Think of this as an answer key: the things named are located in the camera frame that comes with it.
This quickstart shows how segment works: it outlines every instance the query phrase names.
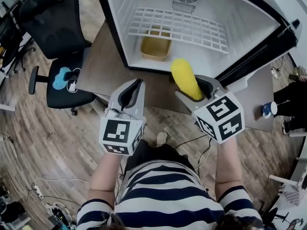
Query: brown basket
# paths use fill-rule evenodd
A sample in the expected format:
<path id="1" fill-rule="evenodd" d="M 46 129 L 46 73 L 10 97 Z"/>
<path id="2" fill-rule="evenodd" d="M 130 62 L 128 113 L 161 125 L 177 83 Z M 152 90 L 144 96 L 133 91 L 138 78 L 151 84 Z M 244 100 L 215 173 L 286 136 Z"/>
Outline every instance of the brown basket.
<path id="1" fill-rule="evenodd" d="M 159 32 L 151 31 L 151 35 L 159 35 Z M 161 33 L 162 36 L 170 37 L 170 33 Z M 148 37 L 143 38 L 141 52 L 143 58 L 156 61 L 164 61 L 170 52 L 172 41 L 168 39 Z"/>

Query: shirt sleeve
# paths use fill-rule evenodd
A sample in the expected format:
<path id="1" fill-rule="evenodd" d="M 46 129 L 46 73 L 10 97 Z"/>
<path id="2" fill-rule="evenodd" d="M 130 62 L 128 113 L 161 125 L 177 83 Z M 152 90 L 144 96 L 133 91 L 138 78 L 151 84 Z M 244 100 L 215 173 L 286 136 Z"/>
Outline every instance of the shirt sleeve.
<path id="1" fill-rule="evenodd" d="M 107 221 L 113 211 L 112 206 L 102 199 L 92 199 L 85 202 L 78 210 L 77 230 L 87 230 L 107 225 Z"/>
<path id="2" fill-rule="evenodd" d="M 242 222 L 251 224 L 258 229 L 264 229 L 261 216 L 243 186 L 228 189 L 218 201 L 226 214 L 232 214 Z"/>

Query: hair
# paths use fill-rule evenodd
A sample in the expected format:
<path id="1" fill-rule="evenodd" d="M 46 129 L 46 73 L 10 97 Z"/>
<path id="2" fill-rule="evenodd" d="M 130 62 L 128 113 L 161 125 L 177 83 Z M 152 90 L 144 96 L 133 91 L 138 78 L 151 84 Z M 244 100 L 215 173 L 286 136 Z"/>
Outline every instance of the hair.
<path id="1" fill-rule="evenodd" d="M 99 230 L 127 230 L 121 219 L 115 215 L 111 215 L 112 224 L 110 226 L 101 226 Z M 254 223 L 241 221 L 232 214 L 224 215 L 215 225 L 214 230 L 255 230 Z"/>

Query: black and white marker cube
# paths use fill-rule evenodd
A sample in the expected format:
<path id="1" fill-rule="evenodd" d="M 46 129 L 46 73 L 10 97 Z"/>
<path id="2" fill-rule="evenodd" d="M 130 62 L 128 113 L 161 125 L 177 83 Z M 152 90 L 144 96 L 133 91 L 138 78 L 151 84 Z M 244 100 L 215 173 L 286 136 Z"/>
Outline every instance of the black and white marker cube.
<path id="1" fill-rule="evenodd" d="M 194 111 L 192 116 L 220 144 L 245 129 L 243 107 L 231 92 Z"/>
<path id="2" fill-rule="evenodd" d="M 102 117 L 99 143 L 108 153 L 133 155 L 144 129 L 144 121 Z"/>

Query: blue cup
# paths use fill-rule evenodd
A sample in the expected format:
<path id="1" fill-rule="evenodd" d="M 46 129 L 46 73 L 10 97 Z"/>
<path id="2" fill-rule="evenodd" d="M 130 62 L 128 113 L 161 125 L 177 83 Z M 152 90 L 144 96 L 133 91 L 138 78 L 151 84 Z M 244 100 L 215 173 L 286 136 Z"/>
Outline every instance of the blue cup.
<path id="1" fill-rule="evenodd" d="M 276 102 L 269 102 L 262 106 L 262 115 L 264 118 L 269 118 L 277 113 Z"/>

